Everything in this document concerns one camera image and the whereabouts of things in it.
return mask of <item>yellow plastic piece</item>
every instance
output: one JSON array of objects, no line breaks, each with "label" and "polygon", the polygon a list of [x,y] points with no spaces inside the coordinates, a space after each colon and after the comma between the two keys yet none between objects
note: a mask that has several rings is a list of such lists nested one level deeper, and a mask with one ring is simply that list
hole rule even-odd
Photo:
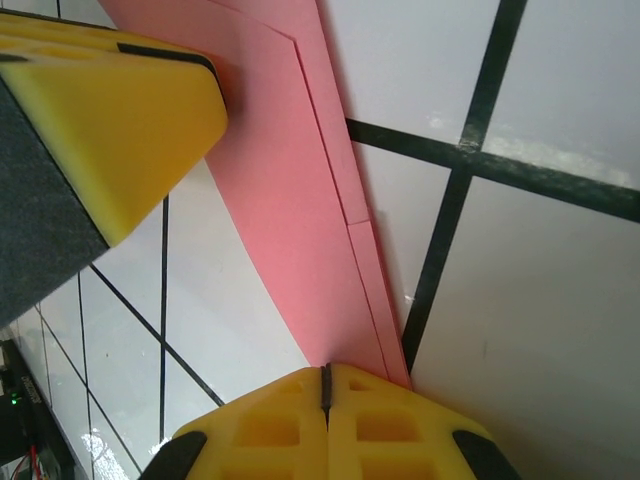
[{"label": "yellow plastic piece", "polygon": [[0,14],[7,84],[110,246],[122,241],[224,133],[205,66],[118,51],[184,48],[118,31]]},{"label": "yellow plastic piece", "polygon": [[320,370],[305,368],[184,427],[208,440],[187,480],[325,480]]},{"label": "yellow plastic piece", "polygon": [[185,425],[208,437],[187,480],[475,480],[452,433],[483,427],[356,368],[332,377],[328,431],[316,368]]}]

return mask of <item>pink foam sheet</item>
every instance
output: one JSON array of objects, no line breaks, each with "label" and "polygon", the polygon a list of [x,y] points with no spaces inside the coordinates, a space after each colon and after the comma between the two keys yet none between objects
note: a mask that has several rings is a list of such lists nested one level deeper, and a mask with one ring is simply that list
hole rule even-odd
[{"label": "pink foam sheet", "polygon": [[409,386],[315,2],[101,3],[119,28],[214,62],[229,129],[207,163],[309,362],[348,363]]}]

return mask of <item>tiled floor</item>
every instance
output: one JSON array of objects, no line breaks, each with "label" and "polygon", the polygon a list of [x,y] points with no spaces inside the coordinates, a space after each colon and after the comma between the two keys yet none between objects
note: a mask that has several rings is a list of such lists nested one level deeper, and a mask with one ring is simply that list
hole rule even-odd
[{"label": "tiled floor", "polygon": [[[639,478],[640,9],[318,3],[416,390],[524,478]],[[111,25],[95,0],[3,4]],[[11,332],[96,479],[306,365],[204,163]]]}]

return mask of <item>wire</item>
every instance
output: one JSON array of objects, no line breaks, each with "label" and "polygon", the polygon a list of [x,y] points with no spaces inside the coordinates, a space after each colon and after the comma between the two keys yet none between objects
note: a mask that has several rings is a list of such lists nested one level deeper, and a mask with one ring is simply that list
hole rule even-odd
[{"label": "wire", "polygon": [[42,480],[42,476],[40,475],[40,467],[38,467],[38,454],[36,452],[35,445],[31,445],[31,464],[36,471],[36,480]]},{"label": "wire", "polygon": [[13,469],[13,473],[11,474],[11,476],[9,477],[9,480],[13,480],[14,478],[16,478],[16,475],[18,474],[18,472],[20,471],[20,467],[22,467],[22,464],[25,462],[25,460],[29,458],[29,455],[25,455],[24,457],[22,457],[22,460],[20,460],[20,463],[18,463],[18,465],[16,465],[16,468]]}]

